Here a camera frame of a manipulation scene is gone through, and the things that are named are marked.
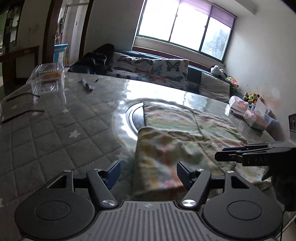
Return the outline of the green patterned child's cardigan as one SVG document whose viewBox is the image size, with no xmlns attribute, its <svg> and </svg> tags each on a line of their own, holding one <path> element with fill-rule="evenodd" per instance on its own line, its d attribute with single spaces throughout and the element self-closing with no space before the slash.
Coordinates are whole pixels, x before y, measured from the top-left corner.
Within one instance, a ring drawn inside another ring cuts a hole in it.
<svg viewBox="0 0 296 241">
<path fill-rule="evenodd" d="M 135 199 L 182 199 L 186 190 L 177 176 L 179 161 L 213 175 L 235 171 L 261 191 L 271 187 L 270 179 L 262 181 L 264 169 L 261 167 L 243 167 L 229 160 L 215 160 L 215 153 L 223 148 L 248 144 L 226 118 L 188 108 L 145 103 L 144 122 L 145 126 L 138 130 L 135 151 Z"/>
</svg>

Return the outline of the black clothes pile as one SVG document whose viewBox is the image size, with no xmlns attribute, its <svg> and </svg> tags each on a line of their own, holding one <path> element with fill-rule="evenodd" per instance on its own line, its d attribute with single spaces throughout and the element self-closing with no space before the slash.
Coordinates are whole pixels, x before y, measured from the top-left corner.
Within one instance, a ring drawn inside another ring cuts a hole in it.
<svg viewBox="0 0 296 241">
<path fill-rule="evenodd" d="M 114 45 L 104 44 L 94 51 L 86 53 L 69 68 L 68 72 L 106 75 L 114 51 Z"/>
</svg>

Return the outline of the tissue pack with paper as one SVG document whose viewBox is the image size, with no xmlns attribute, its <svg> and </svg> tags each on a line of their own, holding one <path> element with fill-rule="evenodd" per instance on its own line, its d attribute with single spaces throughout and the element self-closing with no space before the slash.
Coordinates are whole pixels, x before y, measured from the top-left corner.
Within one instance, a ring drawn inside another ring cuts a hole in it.
<svg viewBox="0 0 296 241">
<path fill-rule="evenodd" d="M 258 99 L 257 103 L 255 104 L 255 108 L 252 110 L 248 109 L 244 113 L 243 119 L 250 127 L 264 131 L 268 126 L 267 121 L 264 119 L 265 112 L 265 104 L 261 101 L 261 99 Z"/>
</svg>

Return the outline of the clear plastic storage box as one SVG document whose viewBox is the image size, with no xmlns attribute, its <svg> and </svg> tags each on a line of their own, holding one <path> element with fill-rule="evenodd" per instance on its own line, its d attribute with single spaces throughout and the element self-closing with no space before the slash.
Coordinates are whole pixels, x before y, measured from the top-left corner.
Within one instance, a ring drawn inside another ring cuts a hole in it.
<svg viewBox="0 0 296 241">
<path fill-rule="evenodd" d="M 252 110 L 252 109 L 254 109 L 254 108 L 255 108 L 255 104 L 251 104 L 249 110 Z M 269 113 L 269 109 L 266 107 L 266 112 L 265 112 L 265 117 L 264 117 L 264 119 L 267 121 L 268 126 L 270 126 L 271 124 L 276 124 L 276 123 L 278 123 L 278 121 L 275 120 L 274 118 L 270 117 L 270 116 L 268 115 L 268 113 Z"/>
</svg>

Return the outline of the flat book under tissues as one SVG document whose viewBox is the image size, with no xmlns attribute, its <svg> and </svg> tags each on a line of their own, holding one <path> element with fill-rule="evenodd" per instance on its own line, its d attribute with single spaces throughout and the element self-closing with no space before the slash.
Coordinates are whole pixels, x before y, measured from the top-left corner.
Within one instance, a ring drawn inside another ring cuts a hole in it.
<svg viewBox="0 0 296 241">
<path fill-rule="evenodd" d="M 240 118 L 243 118 L 243 116 L 244 116 L 244 113 L 241 113 L 241 112 L 236 111 L 236 110 L 234 110 L 234 109 L 231 109 L 230 112 L 231 112 L 233 115 L 238 116 L 238 117 L 240 117 Z"/>
</svg>

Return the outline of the pink tissue pack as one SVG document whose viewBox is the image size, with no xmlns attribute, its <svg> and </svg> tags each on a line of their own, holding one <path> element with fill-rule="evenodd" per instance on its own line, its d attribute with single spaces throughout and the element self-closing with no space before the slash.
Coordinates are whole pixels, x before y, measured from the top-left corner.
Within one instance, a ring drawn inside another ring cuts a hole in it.
<svg viewBox="0 0 296 241">
<path fill-rule="evenodd" d="M 234 109 L 241 113 L 245 113 L 249 109 L 248 102 L 244 101 L 243 99 L 235 95 L 230 97 L 229 106 L 230 106 L 230 109 Z"/>
</svg>

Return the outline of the small plush toys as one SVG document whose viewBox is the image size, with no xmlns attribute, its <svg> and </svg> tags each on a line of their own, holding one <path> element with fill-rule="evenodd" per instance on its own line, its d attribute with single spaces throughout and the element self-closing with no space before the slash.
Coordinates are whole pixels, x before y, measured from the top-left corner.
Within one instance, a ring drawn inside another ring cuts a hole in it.
<svg viewBox="0 0 296 241">
<path fill-rule="evenodd" d="M 256 104 L 259 99 L 262 99 L 262 96 L 258 93 L 242 93 L 239 89 L 238 82 L 235 78 L 227 76 L 226 81 L 230 83 L 230 94 L 240 97 L 245 102 L 249 104 Z"/>
</svg>

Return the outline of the quilted grey star tablecloth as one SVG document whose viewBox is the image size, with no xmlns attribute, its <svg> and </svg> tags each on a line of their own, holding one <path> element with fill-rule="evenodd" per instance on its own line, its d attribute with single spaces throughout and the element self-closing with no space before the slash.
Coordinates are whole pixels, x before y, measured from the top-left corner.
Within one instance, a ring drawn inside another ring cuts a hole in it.
<svg viewBox="0 0 296 241">
<path fill-rule="evenodd" d="M 93 91 L 78 82 L 81 78 Z M 19 240 L 16 207 L 64 170 L 84 174 L 119 160 L 121 176 L 111 192 L 118 201 L 135 199 L 137 135 L 125 113 L 140 102 L 185 106 L 227 118 L 250 143 L 273 140 L 228 114 L 223 102 L 152 83 L 68 73 L 62 92 L 40 97 L 25 85 L 1 102 L 1 240 Z"/>
</svg>

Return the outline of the grey plain cushion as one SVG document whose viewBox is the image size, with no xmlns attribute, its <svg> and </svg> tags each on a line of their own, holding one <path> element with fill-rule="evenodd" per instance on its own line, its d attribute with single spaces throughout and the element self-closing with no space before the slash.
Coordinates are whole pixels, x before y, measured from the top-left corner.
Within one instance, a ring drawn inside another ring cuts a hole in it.
<svg viewBox="0 0 296 241">
<path fill-rule="evenodd" d="M 230 84 L 203 72 L 201 74 L 199 94 L 228 103 L 230 99 Z"/>
</svg>

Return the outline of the blue sofa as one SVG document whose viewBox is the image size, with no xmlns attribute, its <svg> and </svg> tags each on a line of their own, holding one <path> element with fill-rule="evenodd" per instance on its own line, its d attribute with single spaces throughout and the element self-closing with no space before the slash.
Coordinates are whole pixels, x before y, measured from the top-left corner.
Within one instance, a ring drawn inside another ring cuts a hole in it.
<svg viewBox="0 0 296 241">
<path fill-rule="evenodd" d="M 232 96 L 243 97 L 229 80 L 192 66 L 189 60 L 137 51 L 115 50 L 108 54 L 97 49 L 73 64 L 69 71 L 155 83 L 223 102 Z"/>
</svg>

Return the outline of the black silver pen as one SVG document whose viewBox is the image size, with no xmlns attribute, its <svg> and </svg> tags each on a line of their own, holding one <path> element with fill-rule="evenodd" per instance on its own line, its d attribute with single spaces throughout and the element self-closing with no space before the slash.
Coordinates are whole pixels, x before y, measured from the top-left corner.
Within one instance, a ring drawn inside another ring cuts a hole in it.
<svg viewBox="0 0 296 241">
<path fill-rule="evenodd" d="M 89 85 L 84 78 L 78 81 L 86 90 L 93 91 L 93 87 Z"/>
</svg>

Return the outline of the clear plastic clamshell container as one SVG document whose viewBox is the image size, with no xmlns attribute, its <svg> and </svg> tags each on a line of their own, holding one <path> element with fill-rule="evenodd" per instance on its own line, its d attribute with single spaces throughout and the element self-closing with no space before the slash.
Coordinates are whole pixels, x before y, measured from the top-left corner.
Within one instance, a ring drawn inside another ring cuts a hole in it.
<svg viewBox="0 0 296 241">
<path fill-rule="evenodd" d="M 65 84 L 63 64 L 45 63 L 36 66 L 26 84 L 30 85 L 32 93 L 36 95 L 62 92 Z"/>
</svg>

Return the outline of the butterfly print cushion lying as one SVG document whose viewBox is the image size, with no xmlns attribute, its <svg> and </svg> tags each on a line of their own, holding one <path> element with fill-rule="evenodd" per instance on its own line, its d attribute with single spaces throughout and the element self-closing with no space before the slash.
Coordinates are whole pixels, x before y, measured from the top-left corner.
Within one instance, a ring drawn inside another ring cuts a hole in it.
<svg viewBox="0 0 296 241">
<path fill-rule="evenodd" d="M 153 61 L 115 52 L 106 72 L 107 76 L 149 82 Z"/>
</svg>

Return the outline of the dark wooden glass cabinet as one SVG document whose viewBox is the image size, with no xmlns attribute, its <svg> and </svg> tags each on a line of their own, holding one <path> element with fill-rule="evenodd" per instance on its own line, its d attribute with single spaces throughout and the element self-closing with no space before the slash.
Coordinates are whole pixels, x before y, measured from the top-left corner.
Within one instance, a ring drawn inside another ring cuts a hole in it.
<svg viewBox="0 0 296 241">
<path fill-rule="evenodd" d="M 1 1 L 1 55 L 16 49 L 24 1 Z"/>
</svg>

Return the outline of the window with green frame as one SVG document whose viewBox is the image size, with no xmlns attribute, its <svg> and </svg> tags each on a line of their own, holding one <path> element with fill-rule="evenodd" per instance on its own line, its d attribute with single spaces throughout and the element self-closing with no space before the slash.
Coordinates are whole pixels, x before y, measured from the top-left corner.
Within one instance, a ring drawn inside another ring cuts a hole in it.
<svg viewBox="0 0 296 241">
<path fill-rule="evenodd" d="M 145 1 L 137 36 L 223 61 L 236 17 L 210 1 Z"/>
</svg>

